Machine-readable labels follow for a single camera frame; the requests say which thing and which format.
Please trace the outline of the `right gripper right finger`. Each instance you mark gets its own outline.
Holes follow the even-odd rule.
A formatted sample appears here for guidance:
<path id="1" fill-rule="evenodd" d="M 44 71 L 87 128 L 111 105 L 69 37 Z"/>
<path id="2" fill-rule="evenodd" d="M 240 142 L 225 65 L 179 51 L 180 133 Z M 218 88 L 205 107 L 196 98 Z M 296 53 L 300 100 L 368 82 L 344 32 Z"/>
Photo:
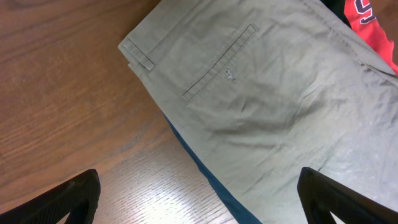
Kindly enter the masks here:
<path id="1" fill-rule="evenodd" d="M 334 217 L 350 224 L 397 223 L 397 212 L 310 167 L 302 168 L 297 190 L 310 224 L 335 224 Z"/>

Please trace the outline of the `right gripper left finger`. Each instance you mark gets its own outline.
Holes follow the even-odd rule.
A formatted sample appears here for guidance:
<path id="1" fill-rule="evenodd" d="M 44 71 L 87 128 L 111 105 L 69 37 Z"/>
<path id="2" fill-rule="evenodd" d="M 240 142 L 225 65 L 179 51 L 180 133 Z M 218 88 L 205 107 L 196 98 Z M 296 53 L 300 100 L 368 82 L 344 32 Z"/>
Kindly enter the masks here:
<path id="1" fill-rule="evenodd" d="M 92 224 L 101 193 L 98 173 L 89 169 L 32 200 L 1 214 L 1 223 Z"/>

